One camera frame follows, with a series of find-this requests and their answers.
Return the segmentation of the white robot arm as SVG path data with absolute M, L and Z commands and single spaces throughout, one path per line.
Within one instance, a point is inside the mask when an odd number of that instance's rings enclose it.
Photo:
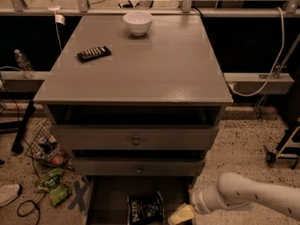
M 299 188 L 256 182 L 235 172 L 225 172 L 216 183 L 193 188 L 188 193 L 189 204 L 181 204 L 169 216 L 170 225 L 216 210 L 248 210 L 254 203 L 300 220 Z

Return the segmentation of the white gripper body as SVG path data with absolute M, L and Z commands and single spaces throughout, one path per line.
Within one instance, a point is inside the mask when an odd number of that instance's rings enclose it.
M 207 206 L 203 192 L 205 186 L 195 187 L 188 191 L 189 203 L 194 208 L 195 212 L 200 215 L 210 214 L 212 210 Z

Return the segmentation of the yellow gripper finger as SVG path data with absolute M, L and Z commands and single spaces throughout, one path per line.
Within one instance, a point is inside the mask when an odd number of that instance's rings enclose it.
M 181 204 L 168 218 L 169 225 L 178 225 L 195 217 L 195 210 L 190 204 Z

